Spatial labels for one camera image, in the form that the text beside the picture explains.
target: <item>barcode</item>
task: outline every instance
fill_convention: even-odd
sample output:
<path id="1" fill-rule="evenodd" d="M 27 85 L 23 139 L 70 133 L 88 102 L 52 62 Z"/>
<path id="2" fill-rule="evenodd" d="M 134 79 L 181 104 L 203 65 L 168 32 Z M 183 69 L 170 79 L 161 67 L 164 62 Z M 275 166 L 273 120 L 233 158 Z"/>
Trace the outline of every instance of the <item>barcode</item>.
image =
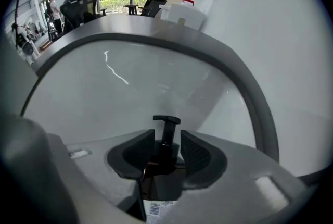
<path id="1" fill-rule="evenodd" d="M 160 205 L 159 204 L 150 204 L 150 213 L 152 215 L 159 215 L 160 214 Z"/>

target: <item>green hedge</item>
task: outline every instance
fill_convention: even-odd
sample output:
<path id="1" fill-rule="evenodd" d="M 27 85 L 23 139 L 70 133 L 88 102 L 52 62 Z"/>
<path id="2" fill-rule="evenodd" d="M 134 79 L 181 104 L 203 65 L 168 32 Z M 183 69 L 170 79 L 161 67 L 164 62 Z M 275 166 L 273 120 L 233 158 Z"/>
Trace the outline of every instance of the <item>green hedge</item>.
<path id="1" fill-rule="evenodd" d="M 134 5 L 139 5 L 143 7 L 145 5 L 146 0 L 133 0 Z M 107 11 L 118 12 L 118 13 L 126 13 L 128 9 L 123 7 L 124 5 L 129 5 L 130 0 L 103 0 L 99 1 L 100 8 L 107 8 Z"/>

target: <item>brown bottle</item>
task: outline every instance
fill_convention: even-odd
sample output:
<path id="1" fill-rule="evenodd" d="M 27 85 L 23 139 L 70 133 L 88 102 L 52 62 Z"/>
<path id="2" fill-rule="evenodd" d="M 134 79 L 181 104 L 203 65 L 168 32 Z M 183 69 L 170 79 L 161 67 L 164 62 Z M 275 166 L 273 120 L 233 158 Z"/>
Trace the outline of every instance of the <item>brown bottle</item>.
<path id="1" fill-rule="evenodd" d="M 173 142 L 176 124 L 181 120 L 172 116 L 153 116 L 153 120 L 164 120 L 165 126 L 162 139 L 155 141 L 141 182 L 147 223 L 156 223 L 174 206 L 185 179 L 185 164 L 178 157 L 179 144 Z"/>

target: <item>curved gray frame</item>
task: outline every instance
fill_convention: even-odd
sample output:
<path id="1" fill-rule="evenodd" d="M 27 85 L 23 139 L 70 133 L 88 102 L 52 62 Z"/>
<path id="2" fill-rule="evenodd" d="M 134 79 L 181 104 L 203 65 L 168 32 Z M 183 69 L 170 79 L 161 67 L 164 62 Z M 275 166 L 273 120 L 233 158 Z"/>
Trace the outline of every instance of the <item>curved gray frame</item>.
<path id="1" fill-rule="evenodd" d="M 188 27 L 141 16 L 110 15 L 98 18 L 66 34 L 52 44 L 32 66 L 38 81 L 22 109 L 48 70 L 66 53 L 97 40 L 120 40 L 170 49 L 207 62 L 236 85 L 247 105 L 257 149 L 279 162 L 275 124 L 266 98 L 254 76 L 224 43 Z"/>

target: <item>black pump head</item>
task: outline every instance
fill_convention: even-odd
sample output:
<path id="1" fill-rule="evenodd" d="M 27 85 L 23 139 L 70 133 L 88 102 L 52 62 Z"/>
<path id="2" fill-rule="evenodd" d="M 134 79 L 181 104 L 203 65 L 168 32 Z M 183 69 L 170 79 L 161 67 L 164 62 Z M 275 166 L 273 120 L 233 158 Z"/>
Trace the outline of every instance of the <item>black pump head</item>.
<path id="1" fill-rule="evenodd" d="M 172 116 L 153 116 L 153 120 L 164 120 L 164 130 L 162 140 L 155 141 L 153 157 L 156 161 L 177 160 L 179 153 L 179 144 L 173 142 L 176 125 L 181 120 Z"/>

